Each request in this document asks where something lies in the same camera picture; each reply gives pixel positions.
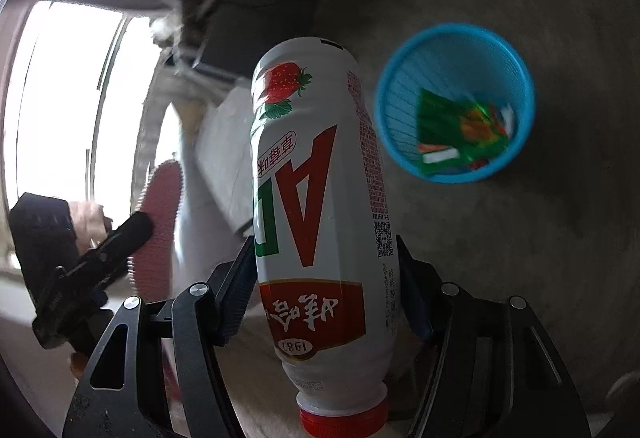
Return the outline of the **person's left hand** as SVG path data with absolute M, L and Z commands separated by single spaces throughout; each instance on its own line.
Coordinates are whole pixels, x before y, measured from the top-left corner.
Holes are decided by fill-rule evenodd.
M 76 234 L 79 255 L 103 243 L 112 231 L 112 219 L 95 202 L 70 202 L 70 219 Z

